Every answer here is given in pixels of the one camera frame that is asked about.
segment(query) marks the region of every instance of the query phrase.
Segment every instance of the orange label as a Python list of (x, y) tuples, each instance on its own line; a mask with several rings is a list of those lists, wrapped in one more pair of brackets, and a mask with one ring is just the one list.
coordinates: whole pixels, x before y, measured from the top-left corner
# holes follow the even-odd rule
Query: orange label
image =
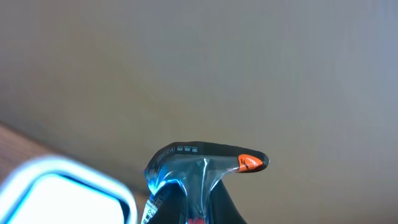
[(255, 169), (262, 165), (262, 161), (254, 156), (247, 154), (241, 154), (238, 157), (239, 160), (239, 170), (238, 172)]

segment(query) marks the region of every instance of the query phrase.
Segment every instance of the white glowing screen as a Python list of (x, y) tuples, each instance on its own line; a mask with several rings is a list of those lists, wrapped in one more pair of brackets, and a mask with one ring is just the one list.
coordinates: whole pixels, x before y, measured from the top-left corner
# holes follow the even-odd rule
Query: white glowing screen
[(119, 201), (68, 178), (50, 174), (34, 183), (10, 223), (124, 223)]

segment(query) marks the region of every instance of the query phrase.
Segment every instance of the gray wall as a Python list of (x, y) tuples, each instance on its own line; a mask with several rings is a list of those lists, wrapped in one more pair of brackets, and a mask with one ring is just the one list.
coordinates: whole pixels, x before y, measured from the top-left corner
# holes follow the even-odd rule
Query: gray wall
[(173, 141), (249, 147), (248, 223), (397, 223), (396, 1), (3, 0), (0, 120), (136, 189)]

